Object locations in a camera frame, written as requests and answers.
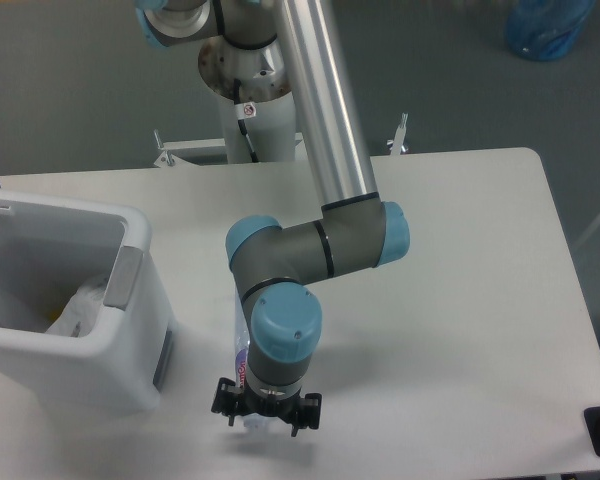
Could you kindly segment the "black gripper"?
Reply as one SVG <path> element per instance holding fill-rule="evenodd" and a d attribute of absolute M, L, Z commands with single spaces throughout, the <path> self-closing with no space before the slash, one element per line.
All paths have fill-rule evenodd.
<path fill-rule="evenodd" d="M 211 406 L 211 412 L 228 419 L 234 426 L 238 416 L 258 414 L 266 418 L 279 418 L 291 426 L 291 435 L 300 430 L 318 430 L 320 427 L 323 397 L 320 393 L 308 393 L 300 398 L 300 391 L 285 398 L 276 395 L 263 396 L 250 387 L 243 388 L 235 381 L 221 377 Z"/>

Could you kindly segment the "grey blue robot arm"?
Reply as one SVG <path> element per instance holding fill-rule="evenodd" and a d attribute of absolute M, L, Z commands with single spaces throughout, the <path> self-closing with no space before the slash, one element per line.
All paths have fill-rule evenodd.
<path fill-rule="evenodd" d="M 200 42 L 199 74 L 225 108 L 229 159 L 274 160 L 282 120 L 270 104 L 291 101 L 305 142 L 319 219 L 283 227 L 253 215 L 229 230 L 225 248 L 249 344 L 244 369 L 218 382 L 212 411 L 229 420 L 277 418 L 317 429 L 322 397 L 302 383 L 322 331 L 316 282 L 403 258 L 410 245 L 401 207 L 380 198 L 327 1 L 138 1 L 153 46 Z"/>

